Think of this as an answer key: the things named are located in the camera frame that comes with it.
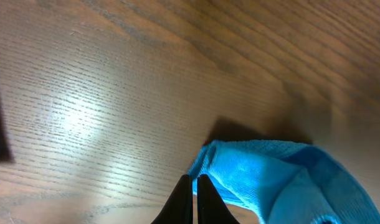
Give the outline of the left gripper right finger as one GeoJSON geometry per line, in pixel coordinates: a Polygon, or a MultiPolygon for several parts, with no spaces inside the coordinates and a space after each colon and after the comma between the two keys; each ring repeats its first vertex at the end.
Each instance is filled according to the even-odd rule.
{"type": "Polygon", "coordinates": [[[198,224],[239,224],[206,174],[197,178],[197,221],[198,224]]]}

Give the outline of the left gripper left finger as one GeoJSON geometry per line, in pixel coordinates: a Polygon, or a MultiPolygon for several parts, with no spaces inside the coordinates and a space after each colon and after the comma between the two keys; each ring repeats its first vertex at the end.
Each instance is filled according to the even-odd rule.
{"type": "Polygon", "coordinates": [[[151,224],[192,224],[192,178],[182,175],[164,207],[151,224]]]}

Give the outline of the blue microfiber cloth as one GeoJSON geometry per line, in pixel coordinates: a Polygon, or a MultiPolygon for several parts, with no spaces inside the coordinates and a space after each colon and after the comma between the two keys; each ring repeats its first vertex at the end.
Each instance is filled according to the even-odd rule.
{"type": "Polygon", "coordinates": [[[208,175],[225,203],[253,211],[261,223],[380,223],[358,181],[309,144],[215,140],[188,174],[208,175]]]}

